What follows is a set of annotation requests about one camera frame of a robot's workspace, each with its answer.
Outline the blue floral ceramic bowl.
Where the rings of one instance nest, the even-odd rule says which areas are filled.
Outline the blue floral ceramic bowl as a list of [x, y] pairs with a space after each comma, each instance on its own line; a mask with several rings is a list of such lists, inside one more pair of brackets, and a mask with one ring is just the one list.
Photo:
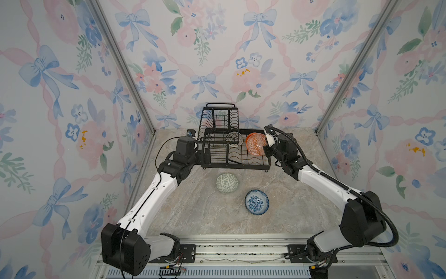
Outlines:
[[245, 196], [245, 208], [252, 215], [265, 214], [269, 209], [268, 196], [258, 189], [249, 191]]

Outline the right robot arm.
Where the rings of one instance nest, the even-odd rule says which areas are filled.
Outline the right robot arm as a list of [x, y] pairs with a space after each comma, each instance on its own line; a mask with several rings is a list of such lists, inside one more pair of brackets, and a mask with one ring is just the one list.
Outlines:
[[351, 188], [316, 167], [290, 133], [272, 125], [265, 126], [264, 131], [266, 155], [274, 157], [276, 164], [288, 176], [322, 194], [342, 213], [340, 224], [307, 240], [303, 256], [314, 262], [318, 269], [326, 269], [328, 266], [322, 262], [327, 260], [331, 263], [342, 250], [387, 245], [375, 242], [375, 238], [387, 229], [394, 229], [376, 194]]

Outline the red patterned ceramic bowl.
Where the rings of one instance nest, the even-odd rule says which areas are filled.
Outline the red patterned ceramic bowl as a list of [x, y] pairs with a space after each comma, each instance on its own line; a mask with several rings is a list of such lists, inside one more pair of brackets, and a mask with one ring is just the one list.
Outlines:
[[247, 151], [253, 156], [264, 156], [264, 146], [266, 145], [266, 136], [262, 133], [251, 133], [246, 138]]

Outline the green patterned ceramic bowl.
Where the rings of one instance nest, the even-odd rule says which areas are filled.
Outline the green patterned ceramic bowl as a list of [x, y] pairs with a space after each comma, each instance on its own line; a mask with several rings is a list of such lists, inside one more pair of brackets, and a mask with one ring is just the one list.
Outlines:
[[231, 173], [223, 173], [217, 177], [216, 187], [221, 193], [233, 193], [239, 186], [239, 180]]

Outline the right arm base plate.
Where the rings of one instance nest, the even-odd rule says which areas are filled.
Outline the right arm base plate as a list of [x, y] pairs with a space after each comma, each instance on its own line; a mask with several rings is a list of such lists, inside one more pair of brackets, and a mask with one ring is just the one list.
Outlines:
[[312, 248], [308, 248], [306, 244], [290, 244], [287, 245], [287, 252], [284, 254], [286, 260], [290, 260], [291, 263], [307, 263], [312, 265], [323, 265], [331, 262], [337, 263], [338, 258], [334, 256], [333, 252], [316, 253]]

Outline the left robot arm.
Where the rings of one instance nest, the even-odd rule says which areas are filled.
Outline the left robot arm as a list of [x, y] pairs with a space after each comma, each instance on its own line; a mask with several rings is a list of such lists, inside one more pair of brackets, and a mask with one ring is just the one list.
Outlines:
[[198, 162], [196, 140], [178, 137], [175, 151], [157, 168], [149, 188], [116, 224], [108, 223], [101, 232], [102, 259], [122, 275], [139, 275], [157, 259], [173, 262], [180, 253], [180, 239], [169, 233], [148, 237], [155, 216], [167, 198], [190, 174]]

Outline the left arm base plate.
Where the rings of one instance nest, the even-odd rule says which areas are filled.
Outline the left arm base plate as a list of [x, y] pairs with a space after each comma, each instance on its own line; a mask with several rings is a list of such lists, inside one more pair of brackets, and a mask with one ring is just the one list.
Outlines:
[[149, 263], [174, 264], [174, 263], [194, 263], [196, 259], [195, 244], [181, 244], [172, 255], [153, 259]]

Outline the white lattice pattern bowl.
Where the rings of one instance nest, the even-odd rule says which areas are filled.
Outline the white lattice pattern bowl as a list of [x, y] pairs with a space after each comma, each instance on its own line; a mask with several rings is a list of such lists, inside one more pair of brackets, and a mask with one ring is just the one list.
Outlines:
[[237, 131], [230, 132], [227, 136], [230, 147], [238, 147], [243, 144], [243, 137]]

